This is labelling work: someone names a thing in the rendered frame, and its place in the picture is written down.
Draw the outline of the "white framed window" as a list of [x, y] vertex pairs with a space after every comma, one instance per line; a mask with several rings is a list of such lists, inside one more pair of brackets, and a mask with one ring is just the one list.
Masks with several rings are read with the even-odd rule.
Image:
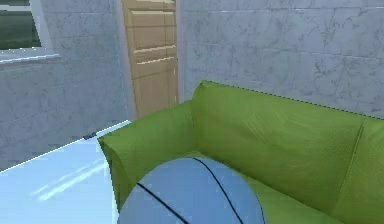
[[42, 0], [0, 0], [0, 64], [57, 57]]

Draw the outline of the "blue basketball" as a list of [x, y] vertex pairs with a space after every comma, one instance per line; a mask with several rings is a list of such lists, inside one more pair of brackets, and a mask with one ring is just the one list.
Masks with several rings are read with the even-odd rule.
[[187, 157], [141, 178], [117, 224], [267, 224], [267, 219], [241, 175], [212, 159]]

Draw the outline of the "pale blue glossy table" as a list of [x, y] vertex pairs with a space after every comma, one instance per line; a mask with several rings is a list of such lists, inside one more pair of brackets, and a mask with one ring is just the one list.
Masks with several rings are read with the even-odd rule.
[[0, 224], [117, 224], [98, 139], [128, 120], [0, 172]]

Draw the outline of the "green sofa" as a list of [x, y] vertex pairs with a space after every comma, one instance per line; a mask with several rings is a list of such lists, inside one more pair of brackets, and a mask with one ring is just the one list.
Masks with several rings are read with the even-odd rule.
[[169, 160], [235, 169], [268, 224], [384, 224], [384, 119], [203, 80], [191, 99], [98, 140], [122, 205]]

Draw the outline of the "light wooden room door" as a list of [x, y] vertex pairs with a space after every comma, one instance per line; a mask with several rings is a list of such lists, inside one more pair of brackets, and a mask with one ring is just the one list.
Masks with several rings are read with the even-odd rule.
[[176, 3], [121, 0], [138, 118], [178, 103]]

